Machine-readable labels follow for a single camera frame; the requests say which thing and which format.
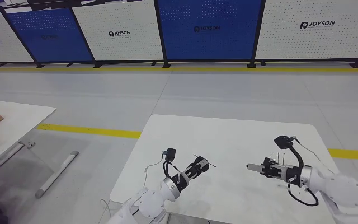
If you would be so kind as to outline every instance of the blue panel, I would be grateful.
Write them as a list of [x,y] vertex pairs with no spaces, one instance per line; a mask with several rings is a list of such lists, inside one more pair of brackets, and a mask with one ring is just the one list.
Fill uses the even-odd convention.
[[251,59],[261,0],[158,0],[168,60]]
[[91,55],[68,8],[8,14],[39,62],[91,61]]

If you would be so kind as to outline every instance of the white panel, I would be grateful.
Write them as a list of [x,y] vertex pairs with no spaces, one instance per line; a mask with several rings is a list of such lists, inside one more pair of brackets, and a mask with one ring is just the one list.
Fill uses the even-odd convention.
[[[95,60],[162,60],[153,1],[73,9]],[[129,32],[110,36],[116,31]]]
[[0,14],[0,62],[33,62],[10,25]]
[[357,22],[357,0],[266,0],[256,58],[358,58]]

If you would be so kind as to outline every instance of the white cable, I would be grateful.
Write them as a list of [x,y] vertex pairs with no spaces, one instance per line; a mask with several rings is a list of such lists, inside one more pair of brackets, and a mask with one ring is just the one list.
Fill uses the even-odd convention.
[[335,174],[332,170],[330,170],[320,159],[319,157],[316,155],[316,153],[314,153],[313,151],[311,151],[310,149],[306,148],[304,145],[302,145],[301,143],[299,143],[302,147],[304,147],[306,150],[310,151],[313,155],[316,156],[316,158],[319,160],[319,162],[321,162],[321,164],[323,166],[325,166],[325,168],[327,168],[327,170],[329,170],[332,174]]
[[160,164],[160,163],[162,162],[162,160],[163,160],[163,156],[162,156],[162,159],[161,159],[159,162],[157,162],[156,164],[151,164],[151,165],[147,166],[147,168],[144,169],[144,172],[145,172],[145,180],[144,180],[143,187],[145,187],[145,183],[147,182],[148,168],[151,167],[151,166],[155,166],[155,165],[157,165],[157,164]]
[[105,208],[105,210],[103,211],[102,216],[101,216],[101,218],[100,218],[98,224],[101,223],[102,217],[103,217],[103,215],[105,214],[105,212],[106,212],[107,209],[108,209],[108,212],[110,213],[110,217],[112,216],[112,215],[111,215],[111,210],[110,210],[110,207],[109,207],[108,203],[107,203],[104,199],[101,199],[100,202],[101,202],[101,201],[104,201],[104,202],[105,202],[106,208]]

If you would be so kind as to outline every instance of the joyson logo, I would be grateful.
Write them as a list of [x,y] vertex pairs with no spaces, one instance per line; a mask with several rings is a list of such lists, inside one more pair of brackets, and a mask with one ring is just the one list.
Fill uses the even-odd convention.
[[336,21],[302,22],[300,29],[331,28],[335,23]]
[[128,37],[130,35],[129,31],[109,31],[109,36],[111,38],[121,38],[121,37]]
[[220,30],[220,26],[194,26],[194,32],[206,32]]
[[43,40],[55,40],[58,39],[58,35],[51,34],[51,35],[41,35]]

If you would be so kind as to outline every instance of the table leg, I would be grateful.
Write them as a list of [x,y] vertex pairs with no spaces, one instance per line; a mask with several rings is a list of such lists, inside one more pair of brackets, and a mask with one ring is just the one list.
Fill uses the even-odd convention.
[[77,151],[73,151],[67,159],[61,164],[60,170],[53,173],[50,178],[45,182],[45,184],[36,192],[35,197],[41,198],[47,189],[51,186],[53,182],[59,177],[59,175],[66,169],[66,167],[72,162],[72,160],[79,154]]
[[13,155],[15,155],[16,152],[18,152],[23,146],[25,146],[22,143],[18,143],[12,149],[6,153],[5,155],[1,156],[0,158],[0,166],[3,165],[9,158],[11,158]]

